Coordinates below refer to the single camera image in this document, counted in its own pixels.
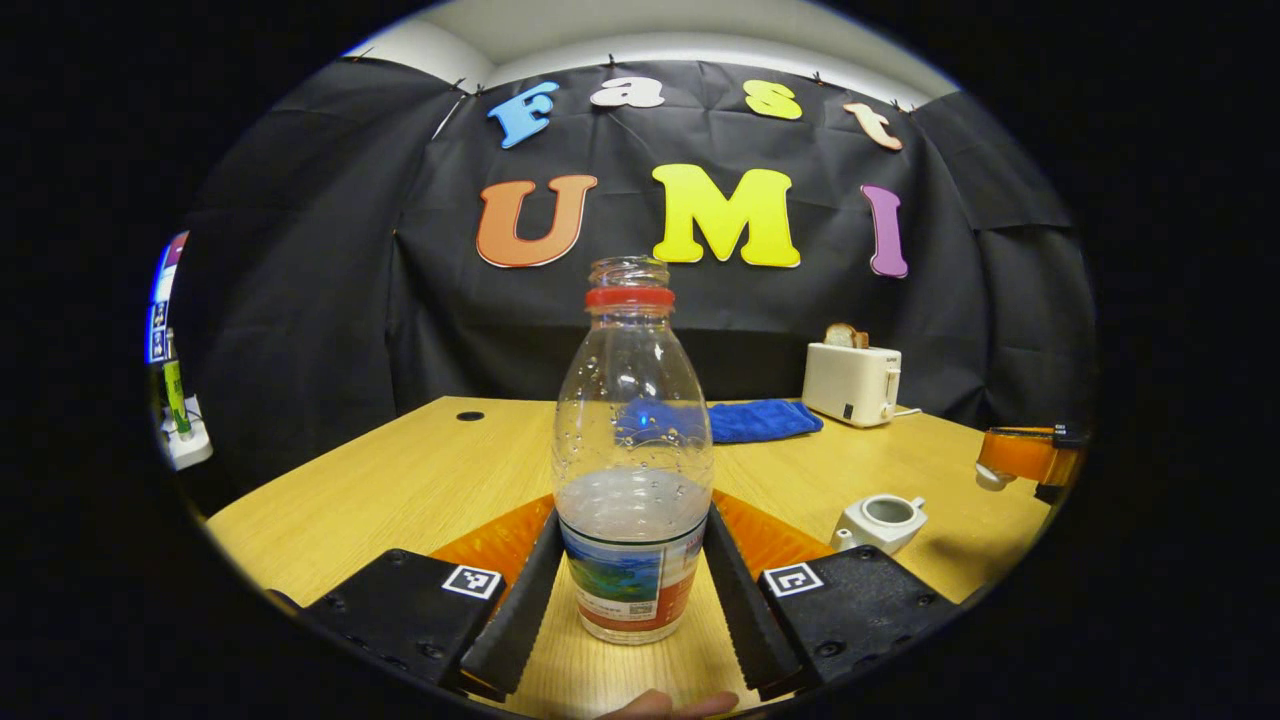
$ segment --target bottle label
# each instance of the bottle label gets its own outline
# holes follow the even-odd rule
[[[561,520],[579,611],[611,630],[654,630],[685,611],[703,548],[703,518],[687,533],[654,543],[584,536]]]

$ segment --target red bottle ring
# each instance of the red bottle ring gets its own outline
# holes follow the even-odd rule
[[[676,302],[676,293],[666,287],[611,286],[593,287],[586,292],[586,306],[602,305],[666,305]]]

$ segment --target black backdrop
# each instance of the black backdrop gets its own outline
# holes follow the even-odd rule
[[[41,311],[18,313],[13,357],[32,380],[10,405],[29,428],[8,486],[26,520],[6,524],[18,570],[6,597],[18,628],[14,707],[449,714],[289,625],[198,532],[146,430],[137,341],[155,259],[209,168],[306,74],[416,6],[18,5],[22,37],[35,42],[12,74],[22,178],[13,199],[27,228],[12,249],[19,297],[38,299]],[[1257,18],[1114,4],[1100,15],[1078,3],[860,13],[984,99],[1080,218],[1100,297],[1103,402],[1079,488],[1009,579],[928,646],[818,701],[828,715],[911,698],[1018,716],[1059,701],[1274,702],[1260,661],[1274,626],[1267,565],[1247,556],[1260,538],[1203,512],[1224,478],[1249,477],[1231,459],[1262,356],[1236,355],[1215,375],[1216,392],[1185,391],[1193,369],[1222,359],[1219,343],[1188,342],[1203,337],[1198,328],[1224,329],[1229,314],[1215,299],[1266,306],[1266,236],[1239,222],[1265,196],[1236,173],[1240,152],[1192,141],[1176,120],[1190,90],[1222,91],[1216,101],[1245,90],[1231,78],[1254,79],[1247,64],[1267,47],[1243,37],[1230,51],[1203,41],[1188,51],[1185,38],[1211,28],[1229,37]],[[1233,272],[1212,272],[1224,266]],[[1193,424],[1206,416],[1235,421]],[[81,430],[74,445],[69,424]],[[1274,488],[1247,486],[1256,501]],[[1211,537],[1233,538],[1230,555]],[[1252,564],[1233,568],[1242,555]]]
[[[660,106],[593,106],[603,82],[636,76],[662,82]],[[753,79],[791,88],[801,118],[749,109]],[[486,113],[547,81],[549,126],[502,149]],[[888,118],[902,150],[868,137],[847,102]],[[792,182],[799,266],[709,249],[671,266],[675,325],[709,400],[799,396],[806,343],[850,322],[902,352],[902,405],[979,429],[1089,420],[1078,232],[964,92],[908,111],[787,73],[662,61],[466,95],[394,63],[339,60],[255,123],[186,222],[170,327],[218,464],[252,486],[442,395],[554,400],[586,331],[591,261],[663,237],[668,191],[650,173],[667,164],[703,168],[726,197],[753,168]],[[517,224],[538,238],[557,204],[547,183],[568,174],[598,184],[564,256],[499,268],[479,255],[485,187],[538,184]],[[901,200],[904,278],[870,270],[864,183]]]

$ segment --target bread slice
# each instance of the bread slice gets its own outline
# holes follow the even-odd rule
[[[854,329],[854,325],[847,323],[835,323],[827,327],[827,337],[822,341],[826,345],[836,345],[840,347],[856,347],[865,350],[870,347],[870,338],[867,333],[860,333]]]

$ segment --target ceiling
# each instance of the ceiling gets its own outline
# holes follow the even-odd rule
[[[708,32],[782,42],[855,63],[932,96],[938,70],[851,18],[806,0],[453,0],[419,13],[495,65],[602,37]]]

